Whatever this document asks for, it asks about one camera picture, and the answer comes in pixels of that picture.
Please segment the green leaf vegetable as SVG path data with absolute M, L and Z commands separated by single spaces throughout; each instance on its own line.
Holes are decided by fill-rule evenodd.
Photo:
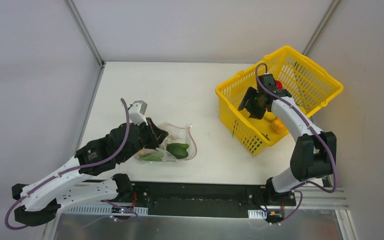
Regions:
M 141 152 L 138 154 L 138 159 L 147 162 L 165 162 L 167 160 L 167 153 L 164 151 L 152 150 L 150 152 Z

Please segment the red tomato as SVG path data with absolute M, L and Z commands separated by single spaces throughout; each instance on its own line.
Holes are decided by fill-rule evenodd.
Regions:
M 278 90 L 283 89 L 283 85 L 282 85 L 282 83 L 279 80 L 276 80 L 275 83 L 276 83 L 276 87 L 277 87 Z

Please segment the orange bell pepper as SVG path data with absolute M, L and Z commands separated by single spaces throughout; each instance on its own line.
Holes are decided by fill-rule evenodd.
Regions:
M 277 133 L 277 134 L 284 134 L 288 129 L 286 128 L 285 124 L 279 119 L 276 118 L 271 122 L 271 127 L 272 129 Z

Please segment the clear pink-dotted zip bag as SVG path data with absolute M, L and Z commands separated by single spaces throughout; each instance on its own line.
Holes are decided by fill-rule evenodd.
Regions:
M 142 162 L 180 162 L 190 161 L 197 155 L 198 147 L 192 137 L 192 126 L 175 126 L 163 122 L 158 127 L 166 132 L 168 136 L 159 147 L 155 149 L 144 148 L 134 155 L 136 160 Z

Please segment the dark green avocado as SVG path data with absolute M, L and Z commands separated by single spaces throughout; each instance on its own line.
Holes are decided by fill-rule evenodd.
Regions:
M 166 146 L 166 150 L 173 155 L 176 159 L 181 160 L 189 156 L 189 145 L 186 143 L 169 143 Z

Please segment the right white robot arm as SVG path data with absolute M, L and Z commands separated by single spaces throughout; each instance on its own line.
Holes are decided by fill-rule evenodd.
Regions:
M 289 167 L 282 173 L 269 178 L 262 192 L 262 199 L 276 205 L 291 191 L 312 184 L 326 193 L 338 188 L 335 181 L 327 189 L 312 180 L 328 175 L 337 176 L 337 138 L 312 123 L 298 107 L 288 90 L 278 88 L 271 73 L 256 76 L 257 88 L 249 87 L 239 104 L 238 110 L 246 110 L 249 118 L 261 120 L 271 112 L 282 121 L 292 135 L 295 146 Z

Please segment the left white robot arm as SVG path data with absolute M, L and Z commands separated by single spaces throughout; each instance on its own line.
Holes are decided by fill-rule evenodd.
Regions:
M 9 213 L 26 228 L 46 224 L 64 210 L 89 202 L 127 202 L 134 190 L 124 173 L 81 188 L 74 186 L 115 169 L 142 149 L 158 148 L 168 136 L 149 117 L 139 125 L 123 123 L 104 137 L 89 141 L 44 179 L 30 185 L 13 185 L 11 192 L 16 203 Z

